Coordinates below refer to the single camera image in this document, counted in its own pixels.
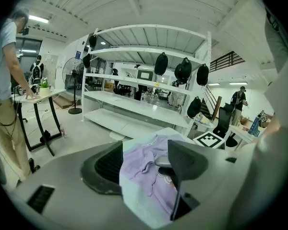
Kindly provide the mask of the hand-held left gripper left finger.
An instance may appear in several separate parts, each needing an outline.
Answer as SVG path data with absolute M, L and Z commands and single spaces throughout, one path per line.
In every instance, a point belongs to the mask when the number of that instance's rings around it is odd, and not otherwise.
M 144 230 L 123 201 L 122 149 L 118 141 L 57 157 L 22 182 L 11 201 L 41 230 Z

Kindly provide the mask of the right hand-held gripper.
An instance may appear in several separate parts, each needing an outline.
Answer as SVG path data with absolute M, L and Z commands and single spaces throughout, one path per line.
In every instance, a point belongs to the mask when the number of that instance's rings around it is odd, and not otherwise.
M 212 149 L 221 149 L 225 144 L 225 140 L 222 137 L 214 134 L 213 132 L 207 131 L 198 137 L 194 138 L 193 141 L 202 147 L 209 147 Z M 170 162 L 167 156 L 160 156 L 155 160 L 155 165 L 162 168 L 170 168 Z

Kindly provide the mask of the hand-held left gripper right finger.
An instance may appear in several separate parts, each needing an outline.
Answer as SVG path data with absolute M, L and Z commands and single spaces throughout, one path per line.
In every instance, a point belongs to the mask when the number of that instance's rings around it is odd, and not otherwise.
M 225 230 L 247 177 L 254 147 L 232 151 L 168 141 L 168 159 L 178 178 L 171 230 Z

